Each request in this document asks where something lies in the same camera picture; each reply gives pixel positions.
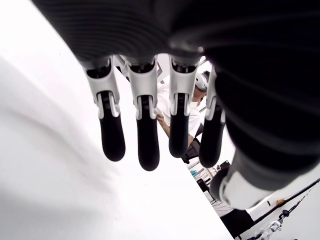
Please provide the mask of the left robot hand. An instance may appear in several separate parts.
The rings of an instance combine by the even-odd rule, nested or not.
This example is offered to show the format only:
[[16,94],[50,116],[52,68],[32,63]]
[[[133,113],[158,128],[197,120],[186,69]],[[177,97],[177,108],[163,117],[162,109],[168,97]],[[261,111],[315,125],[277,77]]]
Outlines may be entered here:
[[157,55],[169,55],[169,151],[182,157],[196,70],[208,80],[199,158],[218,160],[227,127],[235,145],[210,190],[232,208],[254,207],[320,161],[320,3],[317,0],[36,0],[82,65],[98,107],[102,148],[126,150],[113,57],[127,62],[138,159],[159,164]]

